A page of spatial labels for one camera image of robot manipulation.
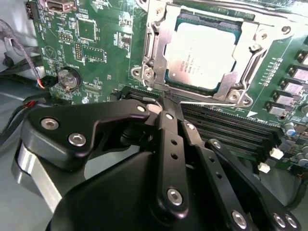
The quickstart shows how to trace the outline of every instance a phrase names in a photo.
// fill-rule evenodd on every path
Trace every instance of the capacitor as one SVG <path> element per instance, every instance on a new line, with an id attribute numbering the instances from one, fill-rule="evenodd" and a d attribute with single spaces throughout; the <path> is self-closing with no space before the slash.
<path id="1" fill-rule="evenodd" d="M 295 128 L 294 128 L 294 123 L 288 122 L 288 123 L 284 124 L 284 129 L 285 129 L 285 133 L 288 136 L 296 135 L 296 131 L 295 131 Z"/>
<path id="2" fill-rule="evenodd" d="M 89 103 L 90 101 L 89 101 L 89 98 L 88 98 L 88 97 L 83 97 L 82 100 L 81 100 L 81 102 L 82 102 L 83 104 L 87 104 L 87 103 Z"/>
<path id="3" fill-rule="evenodd" d="M 302 112 L 306 117 L 308 117 L 308 104 L 302 106 Z"/>
<path id="4" fill-rule="evenodd" d="M 307 157 L 305 156 L 304 153 L 298 153 L 298 154 L 296 154 L 296 158 L 297 158 L 297 160 L 298 160 L 297 164 L 298 164 L 299 166 L 302 166 L 302 167 L 308 166 L 308 159 L 307 159 Z"/>
<path id="5" fill-rule="evenodd" d="M 303 153 L 308 154 L 308 146 L 302 148 Z"/>

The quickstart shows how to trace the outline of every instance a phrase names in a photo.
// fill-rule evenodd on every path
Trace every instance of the cpu socket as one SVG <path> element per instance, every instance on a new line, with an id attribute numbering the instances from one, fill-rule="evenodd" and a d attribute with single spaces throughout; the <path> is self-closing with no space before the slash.
<path id="1" fill-rule="evenodd" d="M 149 90 L 171 90 L 182 103 L 251 106 L 247 91 L 268 49 L 293 35 L 293 23 L 279 16 L 245 10 L 226 16 L 219 13 L 225 8 L 214 13 L 204 4 L 160 0 L 138 4 L 148 13 L 147 28 L 142 63 L 131 74 Z"/>

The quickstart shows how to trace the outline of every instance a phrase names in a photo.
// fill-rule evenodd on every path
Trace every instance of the green circuit board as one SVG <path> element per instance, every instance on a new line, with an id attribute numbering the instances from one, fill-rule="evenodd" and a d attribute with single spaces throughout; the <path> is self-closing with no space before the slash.
<path id="1" fill-rule="evenodd" d="M 42 1 L 34 0 L 36 9 L 32 10 L 36 11 L 33 21 L 46 74 L 56 77 L 61 68 L 71 67 L 82 77 L 81 86 L 73 92 L 66 91 L 60 84 L 52 87 L 54 97 L 74 104 L 95 103 L 109 101 L 113 90 L 125 86 L 146 90 L 130 73 L 142 62 L 147 20 L 147 13 L 135 0 L 76 0 L 76 10 L 67 13 L 50 11 L 39 3 Z M 279 7 L 308 17 L 308 3 L 303 1 L 244 2 Z M 217 7 L 201 8 L 225 15 L 250 16 Z M 301 108 L 308 103 L 307 90 L 300 92 L 301 99 L 292 104 L 292 110 L 283 118 L 269 114 L 266 105 L 273 101 L 275 91 L 281 90 L 281 82 L 290 78 L 290 67 L 301 65 L 296 56 L 308 50 L 307 39 L 308 25 L 302 24 L 297 34 L 272 44 L 248 90 L 254 99 L 250 107 L 212 109 L 270 126 L 280 127 L 290 121 L 306 127 L 308 117 Z M 307 139 L 308 133 L 302 136 Z M 295 144 L 291 152 L 298 152 L 302 146 Z"/>

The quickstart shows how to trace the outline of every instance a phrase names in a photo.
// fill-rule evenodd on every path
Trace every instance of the mounting hole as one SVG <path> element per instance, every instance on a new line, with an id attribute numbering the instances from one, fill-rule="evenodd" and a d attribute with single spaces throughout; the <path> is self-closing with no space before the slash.
<path id="1" fill-rule="evenodd" d="M 133 75 L 134 75 L 134 76 L 139 76 L 139 71 L 136 71 L 136 70 L 133 71 Z"/>
<path id="2" fill-rule="evenodd" d="M 281 121 L 283 121 L 285 119 L 286 119 L 286 116 L 284 116 L 284 115 L 279 117 L 279 120 L 281 120 Z"/>
<path id="3" fill-rule="evenodd" d="M 219 172 L 216 172 L 216 176 L 217 176 L 219 179 L 222 179 L 222 175 L 221 175 Z"/>
<path id="4" fill-rule="evenodd" d="M 175 140 L 171 140 L 171 143 L 172 143 L 173 145 L 178 145 L 178 143 L 177 143 Z"/>
<path id="5" fill-rule="evenodd" d="M 250 100 L 244 100 L 243 101 L 243 105 L 249 105 L 250 104 Z"/>
<path id="6" fill-rule="evenodd" d="M 284 35 L 287 35 L 290 33 L 291 28 L 289 26 L 284 26 L 283 28 L 281 28 L 281 31 L 283 32 Z"/>
<path id="7" fill-rule="evenodd" d="M 171 153 L 171 157 L 172 157 L 173 159 L 175 159 L 175 160 L 178 159 L 178 156 L 177 156 L 175 153 Z"/>

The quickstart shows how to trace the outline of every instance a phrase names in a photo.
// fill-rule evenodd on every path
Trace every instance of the wire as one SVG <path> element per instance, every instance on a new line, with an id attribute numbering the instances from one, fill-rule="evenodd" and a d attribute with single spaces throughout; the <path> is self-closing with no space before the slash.
<path id="1" fill-rule="evenodd" d="M 33 64 L 35 65 L 35 67 L 43 66 L 43 61 L 42 61 L 41 56 L 31 57 L 31 60 L 32 60 Z M 29 70 L 29 69 L 31 69 L 31 67 L 28 64 L 28 62 L 26 61 L 26 59 L 24 59 L 24 60 L 16 63 L 11 68 L 5 69 L 4 71 L 0 72 L 0 76 L 18 74 L 20 72 L 23 72 L 23 71 L 26 71 L 26 70 Z"/>
<path id="2" fill-rule="evenodd" d="M 8 25 L 4 20 L 0 19 L 0 25 L 2 25 L 4 27 L 4 30 L 7 31 L 7 33 L 13 38 L 13 40 L 15 41 L 16 45 L 19 47 L 20 51 L 23 52 L 23 54 L 25 55 L 26 60 L 28 61 L 38 83 L 40 82 L 40 77 L 39 77 L 39 73 L 37 71 L 37 69 L 35 68 L 31 58 L 29 57 L 29 55 L 27 54 L 27 52 L 25 51 L 24 46 L 20 43 L 20 41 L 18 40 L 18 38 L 16 37 L 13 29 L 10 27 L 10 25 Z M 41 82 L 39 83 L 40 87 L 44 89 L 44 86 L 41 84 Z"/>
<path id="3" fill-rule="evenodd" d="M 20 123 L 23 121 L 27 112 L 37 104 L 36 101 L 30 101 L 24 105 L 18 106 L 13 113 L 11 114 L 7 124 L 4 126 L 2 131 L 0 132 L 0 146 L 2 146 L 9 137 L 14 133 L 14 131 L 18 128 Z"/>
<path id="4" fill-rule="evenodd" d="M 13 113 L 11 114 L 7 124 L 4 126 L 4 128 L 2 129 L 2 131 L 0 132 L 0 135 L 2 135 L 8 128 L 9 126 L 11 125 L 12 121 L 14 120 L 14 118 L 22 111 L 24 110 L 25 108 L 29 108 L 29 107 L 33 107 L 34 105 L 36 104 L 35 101 L 31 101 L 25 105 L 21 105 L 19 107 L 17 107 Z"/>
<path id="5" fill-rule="evenodd" d="M 11 125 L 12 121 L 14 120 L 14 118 L 17 116 L 18 113 L 20 113 L 23 109 L 25 108 L 24 105 L 21 105 L 19 107 L 17 107 L 13 113 L 11 114 L 7 124 L 4 126 L 4 128 L 2 129 L 2 131 L 0 132 L 0 135 L 2 135 Z"/>
<path id="6" fill-rule="evenodd" d="M 300 178 L 302 181 L 300 182 L 295 198 L 288 205 L 286 205 L 288 210 L 296 209 L 305 197 L 308 186 L 308 173 L 302 174 Z"/>

